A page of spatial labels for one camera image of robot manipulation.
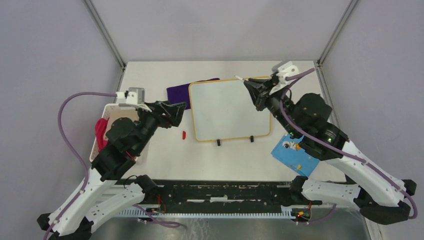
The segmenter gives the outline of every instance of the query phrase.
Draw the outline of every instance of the blue book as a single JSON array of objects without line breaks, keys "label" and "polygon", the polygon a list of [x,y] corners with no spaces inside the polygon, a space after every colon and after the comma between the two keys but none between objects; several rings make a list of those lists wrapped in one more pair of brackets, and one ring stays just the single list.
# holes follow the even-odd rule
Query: blue book
[{"label": "blue book", "polygon": [[317,167],[320,160],[308,155],[305,150],[300,148],[299,139],[291,139],[289,135],[284,135],[278,144],[274,147],[271,154],[278,161],[301,176],[309,177]]}]

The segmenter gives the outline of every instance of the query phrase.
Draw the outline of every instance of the white toothed strip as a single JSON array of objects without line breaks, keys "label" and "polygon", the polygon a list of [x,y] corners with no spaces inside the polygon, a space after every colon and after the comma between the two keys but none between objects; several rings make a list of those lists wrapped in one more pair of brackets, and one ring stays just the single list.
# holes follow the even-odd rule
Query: white toothed strip
[{"label": "white toothed strip", "polygon": [[[136,207],[129,207],[120,212],[116,217],[119,218],[144,218],[147,217],[140,209]],[[292,209],[289,207],[282,207],[281,213],[159,213],[153,217],[160,218],[209,218],[209,219],[295,219],[292,216]]]}]

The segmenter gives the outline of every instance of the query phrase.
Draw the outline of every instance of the metal frame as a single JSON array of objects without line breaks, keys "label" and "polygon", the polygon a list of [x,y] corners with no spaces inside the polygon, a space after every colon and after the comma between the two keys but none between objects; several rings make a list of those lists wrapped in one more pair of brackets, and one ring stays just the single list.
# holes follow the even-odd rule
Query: metal frame
[{"label": "metal frame", "polygon": [[[116,90],[118,91],[121,84],[122,84],[127,64],[124,62],[123,58],[121,57],[112,37],[110,36],[107,28],[105,27],[105,24],[103,23],[102,19],[100,18],[99,13],[97,12],[96,7],[94,6],[93,2],[91,0],[83,0],[83,2],[84,2],[84,5],[86,6],[88,12],[90,13],[91,17],[93,18],[94,22],[96,23],[96,25],[97,25],[97,27],[100,31],[100,34],[103,36],[105,43],[110,48],[110,50],[113,54],[113,57],[115,58],[116,62],[121,67],[119,79],[118,79],[118,82],[117,82],[117,85],[116,85]],[[319,59],[314,60],[314,65],[316,67],[316,73],[317,73],[318,80],[319,80],[321,90],[322,90],[322,93],[323,93],[323,98],[330,106],[333,106],[333,102],[332,102],[331,96],[329,94],[327,83],[326,83],[326,80],[325,80],[325,77],[324,77],[324,74],[323,74],[322,65],[323,65],[324,61],[326,60],[330,50],[332,49],[335,41],[339,37],[340,32],[342,31],[343,27],[346,25],[346,22],[349,19],[349,17],[351,16],[351,13],[353,12],[355,7],[357,6],[358,2],[359,2],[359,0],[351,0],[349,2],[348,6],[346,7],[346,10],[343,13],[343,16],[341,17],[336,28],[334,29],[333,33],[331,34],[331,36],[330,36],[324,50],[322,51],[322,54],[320,55]],[[332,111],[331,116],[330,116],[330,120],[335,126],[340,127],[340,121],[339,121],[339,118],[337,117],[335,110]],[[383,239],[386,238],[386,237],[384,237],[385,234],[382,232],[384,230],[382,230],[382,228],[379,224],[372,222],[372,221],[369,221],[367,219],[365,219],[365,222],[366,222],[366,226],[368,227],[368,231],[369,231],[369,234],[370,234],[372,240],[383,240]]]}]

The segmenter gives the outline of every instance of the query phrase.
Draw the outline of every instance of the cartoon illustration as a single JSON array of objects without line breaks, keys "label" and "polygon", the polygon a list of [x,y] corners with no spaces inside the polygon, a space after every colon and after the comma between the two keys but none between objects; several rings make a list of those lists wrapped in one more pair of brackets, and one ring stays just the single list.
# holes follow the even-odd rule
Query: cartoon illustration
[{"label": "cartoon illustration", "polygon": [[296,151],[302,149],[301,146],[299,146],[299,143],[294,141],[283,141],[282,146],[286,149],[293,149]]}]

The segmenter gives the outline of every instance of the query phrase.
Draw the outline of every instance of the robotic arm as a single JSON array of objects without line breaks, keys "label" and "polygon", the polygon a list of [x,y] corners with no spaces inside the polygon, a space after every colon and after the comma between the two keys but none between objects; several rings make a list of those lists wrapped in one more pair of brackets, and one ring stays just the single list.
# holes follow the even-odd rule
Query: robotic arm
[{"label": "robotic arm", "polygon": [[91,163],[88,179],[84,179],[69,198],[52,213],[40,215],[37,222],[49,239],[87,240],[99,226],[123,209],[155,196],[156,184],[147,176],[138,176],[125,190],[96,204],[101,195],[127,172],[155,133],[156,129],[178,127],[186,103],[163,101],[144,103],[144,89],[130,88],[118,92],[125,99],[120,107],[134,107],[138,120],[122,117],[113,122],[106,133],[107,145]]},{"label": "robotic arm", "polygon": [[[307,93],[297,103],[286,96],[293,84],[314,69],[297,74],[297,67],[288,62],[274,71],[270,79],[239,78],[256,110],[267,108],[292,139],[304,136],[299,145],[307,154],[336,167],[355,182],[338,184],[297,176],[290,187],[291,197],[348,206],[383,225],[416,218],[416,206],[411,198],[417,187],[414,181],[400,180],[383,171],[343,131],[327,122],[332,108],[319,94]],[[405,197],[414,208],[411,217]]]}]

